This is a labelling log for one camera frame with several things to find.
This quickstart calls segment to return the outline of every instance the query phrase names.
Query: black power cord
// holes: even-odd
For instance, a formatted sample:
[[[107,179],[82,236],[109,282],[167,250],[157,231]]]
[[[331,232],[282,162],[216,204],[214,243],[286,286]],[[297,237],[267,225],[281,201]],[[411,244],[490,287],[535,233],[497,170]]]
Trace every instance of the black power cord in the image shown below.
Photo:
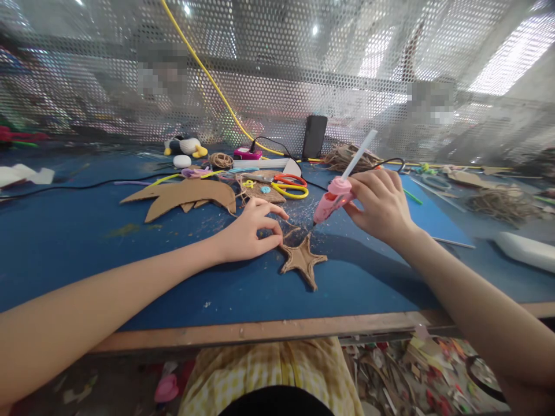
[[[250,152],[251,152],[251,153],[254,151],[254,145],[256,144],[256,140],[258,140],[258,139],[266,139],[266,140],[269,140],[270,142],[274,142],[274,143],[279,144],[280,146],[282,146],[282,147],[285,149],[285,152],[286,152],[286,153],[284,154],[284,156],[285,156],[285,157],[289,157],[289,158],[291,158],[291,159],[293,159],[293,160],[295,161],[295,163],[296,163],[297,166],[299,167],[299,170],[301,171],[301,178],[303,178],[304,181],[305,181],[306,183],[308,183],[309,185],[315,186],[316,188],[320,188],[321,190],[324,190],[324,191],[326,191],[326,192],[328,191],[328,189],[324,188],[323,186],[320,186],[320,185],[315,184],[315,183],[313,183],[313,182],[307,181],[306,178],[304,178],[304,177],[302,176],[301,164],[300,164],[299,162],[297,162],[297,159],[294,158],[294,157],[291,155],[291,152],[289,151],[289,149],[287,148],[287,146],[285,146],[285,144],[283,144],[283,143],[280,143],[280,142],[278,142],[278,141],[276,141],[276,140],[268,139],[268,138],[265,137],[265,136],[258,136],[257,138],[255,138],[255,139],[253,140],[253,144],[252,144],[252,146],[250,147]]]
[[[397,173],[401,173],[403,171],[403,169],[405,168],[405,165],[406,165],[405,160],[402,159],[402,158],[391,158],[391,159],[385,160],[383,162],[379,162],[377,165],[374,165],[373,167],[371,167],[370,170],[376,169],[378,166],[382,166],[382,165],[384,165],[386,163],[389,163],[389,162],[392,162],[394,160],[401,161],[401,167],[399,169],[397,169]]]
[[[50,188],[44,188],[44,189],[39,189],[37,191],[32,191],[32,192],[27,192],[26,194],[20,194],[20,195],[0,195],[0,199],[7,199],[7,198],[23,198],[24,196],[30,196],[30,195],[35,195],[35,194],[39,194],[41,192],[45,192],[45,191],[51,191],[54,189],[74,189],[74,190],[82,190],[82,189],[90,189],[90,188],[96,188],[100,185],[105,185],[107,183],[110,182],[117,182],[117,181],[141,181],[144,179],[150,179],[153,178],[155,176],[162,176],[162,175],[171,175],[171,174],[175,174],[175,172],[172,173],[155,173],[153,175],[147,176],[147,177],[143,177],[143,178],[138,178],[138,179],[110,179],[104,182],[99,182],[97,184],[94,185],[87,185],[84,187],[50,187]]]
[[[280,143],[280,142],[278,142],[278,141],[276,141],[276,140],[269,139],[269,138],[266,137],[266,136],[258,136],[258,137],[256,137],[256,138],[253,140],[253,144],[250,146],[250,152],[251,152],[251,153],[254,152],[254,146],[256,145],[256,140],[258,140],[258,139],[266,139],[266,140],[269,140],[270,142],[274,142],[274,143],[279,144],[280,146],[282,146],[282,147],[285,149],[285,152],[286,152],[286,153],[284,154],[284,156],[290,157],[291,159],[293,159],[293,160],[295,161],[295,163],[296,163],[297,166],[299,167],[299,170],[301,171],[301,177],[302,177],[302,168],[301,168],[301,165],[299,164],[299,162],[297,162],[297,159],[294,158],[294,157],[291,155],[291,152],[289,151],[289,149],[287,148],[287,146],[285,146],[285,144],[283,144],[283,143]],[[371,167],[370,170],[376,169],[378,166],[382,166],[382,165],[384,165],[384,164],[386,164],[386,163],[393,162],[393,161],[395,161],[395,160],[398,160],[398,161],[401,162],[401,167],[400,167],[399,169],[397,169],[397,172],[398,172],[398,173],[401,173],[401,172],[403,171],[403,169],[405,169],[405,164],[406,164],[406,163],[405,163],[405,160],[402,159],[402,158],[391,158],[391,159],[388,159],[388,160],[384,160],[383,162],[380,162],[380,163],[378,163],[377,165],[374,165],[373,167]],[[326,192],[327,192],[327,190],[328,190],[328,189],[326,189],[326,188],[324,188],[324,187],[322,187],[322,186],[320,186],[320,185],[318,185],[318,184],[315,184],[315,183],[312,183],[312,182],[308,182],[305,178],[303,178],[303,179],[306,181],[306,183],[308,183],[308,184],[310,184],[310,185],[312,185],[312,186],[315,186],[315,187],[317,187],[317,188],[320,188],[321,190],[325,190]]]

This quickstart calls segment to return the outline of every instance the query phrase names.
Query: red scissors handle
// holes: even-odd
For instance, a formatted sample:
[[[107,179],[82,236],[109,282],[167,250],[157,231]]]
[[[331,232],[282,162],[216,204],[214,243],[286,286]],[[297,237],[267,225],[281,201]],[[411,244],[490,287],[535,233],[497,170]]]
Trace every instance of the red scissors handle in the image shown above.
[[[292,178],[292,179],[294,179],[298,182],[291,182],[291,181],[288,181],[287,179],[284,179],[284,178]],[[288,173],[281,173],[279,175],[274,176],[273,179],[275,181],[283,182],[286,185],[302,186],[302,187],[305,187],[305,188],[307,187],[306,181],[303,178],[301,178],[297,175],[291,175],[291,174],[288,174]]]

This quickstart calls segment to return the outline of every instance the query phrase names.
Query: cardboard starfish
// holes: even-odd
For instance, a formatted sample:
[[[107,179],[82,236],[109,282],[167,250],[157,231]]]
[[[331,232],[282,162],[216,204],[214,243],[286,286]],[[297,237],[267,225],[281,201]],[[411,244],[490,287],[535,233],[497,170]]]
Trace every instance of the cardboard starfish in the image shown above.
[[[310,234],[305,237],[298,247],[281,245],[280,248],[287,254],[287,261],[280,273],[283,274],[289,270],[298,269],[312,288],[312,291],[317,291],[318,286],[314,278],[314,265],[328,261],[328,257],[310,252]]]

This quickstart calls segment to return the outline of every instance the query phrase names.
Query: perforated metal mesh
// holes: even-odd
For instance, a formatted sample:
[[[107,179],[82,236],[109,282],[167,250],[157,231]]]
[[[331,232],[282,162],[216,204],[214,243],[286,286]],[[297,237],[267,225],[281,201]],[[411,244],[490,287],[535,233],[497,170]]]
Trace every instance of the perforated metal mesh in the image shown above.
[[[555,10],[539,0],[168,0],[251,135],[496,163],[555,139]],[[247,143],[158,0],[0,0],[0,102],[18,128]],[[280,150],[278,145],[265,143]]]

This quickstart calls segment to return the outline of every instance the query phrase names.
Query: wooden table edge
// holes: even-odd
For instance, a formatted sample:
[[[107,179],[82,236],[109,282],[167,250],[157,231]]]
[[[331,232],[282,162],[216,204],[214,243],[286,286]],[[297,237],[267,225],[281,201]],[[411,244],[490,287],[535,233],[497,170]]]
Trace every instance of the wooden table edge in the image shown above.
[[[555,302],[523,303],[521,306],[537,318],[555,317]],[[423,324],[430,329],[454,326],[451,318],[443,310],[247,322],[244,324],[116,332],[90,352],[204,347],[322,336],[402,332],[412,330],[417,324]]]

